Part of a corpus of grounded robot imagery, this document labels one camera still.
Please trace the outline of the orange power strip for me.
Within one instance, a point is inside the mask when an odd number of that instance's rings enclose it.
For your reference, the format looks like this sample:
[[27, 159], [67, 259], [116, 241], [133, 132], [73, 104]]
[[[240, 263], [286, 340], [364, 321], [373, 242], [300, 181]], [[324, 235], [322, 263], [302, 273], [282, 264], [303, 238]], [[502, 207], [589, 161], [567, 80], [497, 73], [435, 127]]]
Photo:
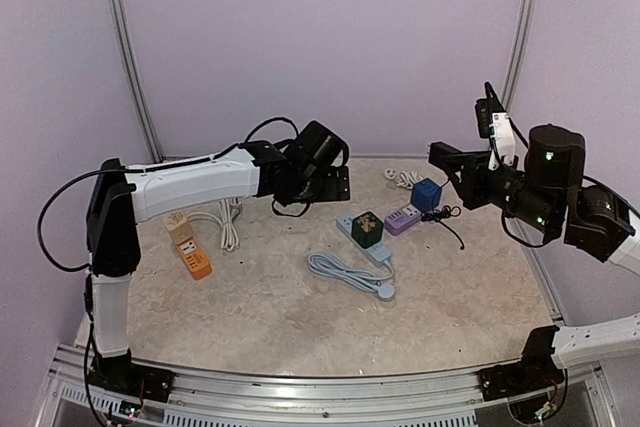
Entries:
[[213, 272], [209, 258], [194, 237], [176, 244], [175, 248], [194, 280], [201, 280]]

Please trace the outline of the black power adapter with cable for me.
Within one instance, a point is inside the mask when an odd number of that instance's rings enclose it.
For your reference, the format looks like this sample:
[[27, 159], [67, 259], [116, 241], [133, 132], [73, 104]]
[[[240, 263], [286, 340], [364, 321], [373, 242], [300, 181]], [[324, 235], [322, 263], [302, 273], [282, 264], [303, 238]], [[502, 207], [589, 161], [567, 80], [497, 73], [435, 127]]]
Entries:
[[459, 206], [450, 206], [443, 205], [441, 208], [435, 208], [429, 212], [425, 212], [421, 214], [422, 222], [433, 222], [439, 224], [444, 227], [447, 231], [449, 231], [459, 242], [459, 249], [461, 251], [465, 250], [465, 243], [462, 237], [455, 231], [452, 227], [450, 227], [446, 220], [451, 218], [457, 218], [461, 215], [461, 208]]

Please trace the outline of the dark green cube socket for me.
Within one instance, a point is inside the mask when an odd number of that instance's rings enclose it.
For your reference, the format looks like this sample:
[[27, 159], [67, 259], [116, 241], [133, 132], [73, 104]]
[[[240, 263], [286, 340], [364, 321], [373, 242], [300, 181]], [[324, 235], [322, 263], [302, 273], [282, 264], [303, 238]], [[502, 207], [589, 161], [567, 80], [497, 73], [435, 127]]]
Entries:
[[353, 218], [351, 238], [359, 247], [368, 249], [381, 241], [383, 230], [383, 221], [372, 211], [366, 211]]

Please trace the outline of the blue cube socket adapter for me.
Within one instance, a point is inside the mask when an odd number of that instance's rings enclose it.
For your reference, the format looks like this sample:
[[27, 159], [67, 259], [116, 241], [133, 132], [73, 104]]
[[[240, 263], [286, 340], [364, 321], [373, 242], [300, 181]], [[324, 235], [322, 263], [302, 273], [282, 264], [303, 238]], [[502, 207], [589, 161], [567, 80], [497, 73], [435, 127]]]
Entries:
[[429, 178], [413, 185], [410, 203], [422, 213], [436, 209], [441, 200], [442, 187]]

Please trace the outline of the beige cube socket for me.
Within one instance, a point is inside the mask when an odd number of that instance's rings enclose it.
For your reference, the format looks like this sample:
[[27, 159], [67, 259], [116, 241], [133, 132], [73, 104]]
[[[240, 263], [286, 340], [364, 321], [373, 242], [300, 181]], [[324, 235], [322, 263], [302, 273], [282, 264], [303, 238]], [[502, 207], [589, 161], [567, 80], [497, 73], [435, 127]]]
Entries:
[[180, 245], [194, 236], [194, 230], [182, 211], [171, 212], [162, 221], [174, 245]]

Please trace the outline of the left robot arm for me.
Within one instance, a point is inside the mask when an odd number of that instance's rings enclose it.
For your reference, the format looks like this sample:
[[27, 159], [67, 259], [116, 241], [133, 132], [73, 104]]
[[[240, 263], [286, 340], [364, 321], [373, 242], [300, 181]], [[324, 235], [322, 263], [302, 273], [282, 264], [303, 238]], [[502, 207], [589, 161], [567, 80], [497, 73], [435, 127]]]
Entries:
[[272, 200], [272, 210], [350, 198], [348, 144], [317, 121], [295, 138], [272, 144], [248, 136], [225, 150], [200, 157], [126, 167], [117, 158], [67, 182], [95, 181], [87, 209], [88, 317], [92, 340], [103, 358], [102, 377], [121, 392], [140, 381], [129, 355], [128, 295], [141, 260], [137, 227], [153, 218], [232, 198]]

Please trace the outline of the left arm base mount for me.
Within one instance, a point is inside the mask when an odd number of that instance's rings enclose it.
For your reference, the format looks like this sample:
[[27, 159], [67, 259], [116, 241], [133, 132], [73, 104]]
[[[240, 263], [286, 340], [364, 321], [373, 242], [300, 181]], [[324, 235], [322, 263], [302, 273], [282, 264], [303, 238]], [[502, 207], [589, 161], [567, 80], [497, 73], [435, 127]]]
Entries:
[[131, 352], [117, 357], [97, 354], [91, 364], [88, 382], [92, 386], [139, 400], [167, 403], [175, 373], [132, 361]]

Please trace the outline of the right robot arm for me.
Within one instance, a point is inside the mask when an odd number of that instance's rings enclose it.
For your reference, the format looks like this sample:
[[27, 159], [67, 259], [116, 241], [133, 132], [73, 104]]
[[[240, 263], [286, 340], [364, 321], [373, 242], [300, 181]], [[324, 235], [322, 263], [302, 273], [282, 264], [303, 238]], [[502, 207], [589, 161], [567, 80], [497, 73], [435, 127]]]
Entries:
[[[487, 152], [463, 152], [444, 142], [430, 147], [429, 162], [442, 170], [463, 206], [487, 204], [501, 218], [518, 219], [538, 230], [544, 245], [562, 239], [602, 263], [639, 271], [639, 213], [616, 192], [584, 175], [584, 137], [551, 124], [529, 132], [523, 169], [504, 162], [492, 168]], [[523, 391], [535, 389], [551, 371], [639, 350], [639, 317], [579, 327], [533, 330], [513, 366], [511, 380]]]

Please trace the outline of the purple power strip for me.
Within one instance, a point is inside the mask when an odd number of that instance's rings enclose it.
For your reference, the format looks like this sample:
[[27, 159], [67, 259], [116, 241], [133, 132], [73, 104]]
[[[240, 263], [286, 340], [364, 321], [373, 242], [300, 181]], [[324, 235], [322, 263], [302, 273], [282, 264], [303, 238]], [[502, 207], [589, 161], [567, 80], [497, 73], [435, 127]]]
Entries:
[[384, 228], [392, 236], [398, 236], [421, 221], [422, 212], [412, 204], [395, 210], [384, 219]]

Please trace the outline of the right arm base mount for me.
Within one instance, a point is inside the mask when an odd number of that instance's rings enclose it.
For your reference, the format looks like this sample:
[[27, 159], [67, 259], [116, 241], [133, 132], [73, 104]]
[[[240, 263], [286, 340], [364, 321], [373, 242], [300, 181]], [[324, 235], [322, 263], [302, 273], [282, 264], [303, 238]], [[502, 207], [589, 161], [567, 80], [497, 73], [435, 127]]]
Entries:
[[538, 327], [529, 333], [519, 360], [477, 372], [484, 401], [493, 401], [554, 387], [566, 380], [564, 371], [552, 361], [555, 334], [560, 330], [551, 325]]

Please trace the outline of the light blue power strip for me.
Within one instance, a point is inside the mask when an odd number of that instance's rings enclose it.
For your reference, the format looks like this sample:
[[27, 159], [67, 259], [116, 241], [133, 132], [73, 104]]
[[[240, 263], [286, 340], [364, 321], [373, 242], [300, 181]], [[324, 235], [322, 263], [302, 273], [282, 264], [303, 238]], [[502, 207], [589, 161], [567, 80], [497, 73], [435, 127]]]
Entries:
[[384, 223], [372, 211], [353, 216], [344, 213], [335, 220], [336, 227], [376, 267], [390, 267], [392, 252], [383, 242]]

